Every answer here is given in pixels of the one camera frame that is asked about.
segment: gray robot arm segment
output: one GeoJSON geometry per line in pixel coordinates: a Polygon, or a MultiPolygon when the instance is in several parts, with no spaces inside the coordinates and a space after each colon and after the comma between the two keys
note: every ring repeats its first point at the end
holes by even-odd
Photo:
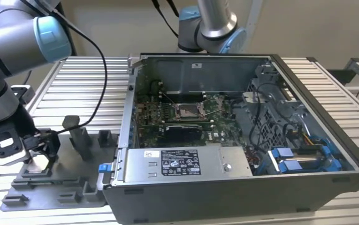
{"type": "MultiPolygon", "coordinates": [[[[57,6],[60,0],[49,3],[57,6]]],[[[52,16],[37,17],[37,10],[42,8],[25,0],[0,1],[0,79],[72,54],[60,22],[52,16]]]]}
{"type": "Polygon", "coordinates": [[[189,53],[241,53],[246,29],[237,21],[226,0],[198,0],[198,7],[184,8],[180,15],[180,49],[189,53]]]}

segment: power cable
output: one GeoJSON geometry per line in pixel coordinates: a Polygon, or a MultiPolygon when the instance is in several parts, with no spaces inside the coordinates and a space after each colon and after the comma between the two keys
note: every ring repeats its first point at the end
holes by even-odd
{"type": "Polygon", "coordinates": [[[170,5],[172,9],[173,9],[173,12],[174,12],[176,16],[180,17],[180,12],[178,12],[178,9],[177,9],[174,1],[168,0],[168,2],[169,2],[169,5],[170,5]]]}
{"type": "Polygon", "coordinates": [[[30,77],[32,77],[32,72],[33,71],[29,72],[27,77],[23,80],[23,83],[22,83],[23,85],[26,85],[29,83],[29,80],[30,80],[30,77]]]}
{"type": "Polygon", "coordinates": [[[37,3],[40,4],[40,6],[42,7],[42,9],[50,14],[53,15],[58,21],[66,25],[73,31],[76,31],[76,33],[78,33],[92,44],[93,46],[97,48],[101,56],[102,56],[102,60],[104,60],[104,65],[105,65],[105,85],[104,85],[104,90],[102,90],[102,94],[101,94],[101,98],[100,98],[100,102],[98,102],[98,105],[96,107],[96,110],[93,112],[93,115],[92,117],[89,118],[89,120],[84,123],[84,124],[80,124],[77,126],[73,126],[68,129],[64,129],[61,131],[57,132],[57,134],[62,134],[70,130],[76,130],[76,129],[80,129],[82,127],[85,127],[86,125],[89,125],[92,123],[92,121],[94,120],[96,116],[97,116],[97,113],[100,111],[100,108],[101,108],[101,105],[102,105],[102,102],[104,102],[104,98],[105,98],[105,94],[106,94],[106,89],[108,89],[108,80],[109,80],[109,70],[108,70],[108,61],[106,61],[106,57],[105,57],[105,54],[100,48],[100,46],[97,45],[97,43],[86,36],[86,34],[76,27],[76,25],[69,21],[69,19],[61,14],[61,12],[54,9],[53,12],[49,10],[49,8],[41,3],[40,0],[36,0],[37,3]]]}
{"type": "Polygon", "coordinates": [[[161,4],[160,4],[160,1],[158,1],[158,0],[153,0],[153,3],[154,3],[156,10],[160,12],[160,14],[161,14],[161,16],[162,16],[162,18],[164,18],[164,20],[165,20],[165,22],[166,22],[166,24],[168,24],[170,30],[172,30],[172,32],[174,33],[176,37],[178,38],[178,33],[174,31],[174,29],[173,29],[173,27],[172,27],[172,25],[170,25],[170,23],[169,23],[169,21],[168,21],[165,15],[164,15],[164,12],[162,12],[162,10],[161,10],[161,4]]]}

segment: white label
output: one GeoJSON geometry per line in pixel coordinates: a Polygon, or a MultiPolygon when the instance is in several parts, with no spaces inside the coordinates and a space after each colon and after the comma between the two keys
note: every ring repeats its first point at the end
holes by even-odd
{"type": "Polygon", "coordinates": [[[201,69],[202,63],[193,63],[193,69],[201,69]]]}
{"type": "Polygon", "coordinates": [[[145,151],[145,158],[160,158],[161,151],[145,151]]]}

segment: blue plastic latch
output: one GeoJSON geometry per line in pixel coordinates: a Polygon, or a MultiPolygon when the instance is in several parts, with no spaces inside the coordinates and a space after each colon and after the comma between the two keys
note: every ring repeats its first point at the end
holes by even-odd
{"type": "Polygon", "coordinates": [[[294,172],[294,171],[302,170],[302,166],[301,166],[300,162],[296,161],[296,160],[281,162],[280,165],[278,165],[278,167],[280,167],[280,171],[282,173],[288,173],[288,172],[294,172]]]}
{"type": "Polygon", "coordinates": [[[324,151],[325,151],[325,156],[329,157],[332,156],[332,150],[328,146],[324,146],[324,151]]]}
{"type": "Polygon", "coordinates": [[[325,167],[328,172],[337,172],[342,170],[342,165],[338,159],[333,159],[330,166],[325,167]]]}
{"type": "Polygon", "coordinates": [[[180,21],[201,17],[200,7],[189,6],[181,10],[180,21]]]}
{"type": "Polygon", "coordinates": [[[274,158],[293,158],[294,152],[292,148],[274,148],[272,150],[274,158]]]}
{"type": "Polygon", "coordinates": [[[100,173],[109,173],[113,172],[112,164],[101,164],[100,165],[100,173]]]}

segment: white wall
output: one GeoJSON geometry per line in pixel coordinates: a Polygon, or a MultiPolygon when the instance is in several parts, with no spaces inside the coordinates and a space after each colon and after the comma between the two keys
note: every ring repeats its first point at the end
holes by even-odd
{"type": "MultiPolygon", "coordinates": [[[[252,0],[229,0],[246,26],[252,0]]],[[[176,17],[166,0],[160,0],[164,14],[178,31],[176,17]]],[[[177,0],[178,10],[197,5],[197,0],[177,0]]],[[[174,52],[178,39],[172,33],[150,0],[76,0],[64,1],[68,17],[101,46],[109,56],[128,56],[141,52],[174,52]]],[[[74,35],[78,52],[98,56],[96,48],[74,35]]]]}
{"type": "Polygon", "coordinates": [[[359,57],[359,0],[265,0],[249,51],[344,68],[359,57]]]}

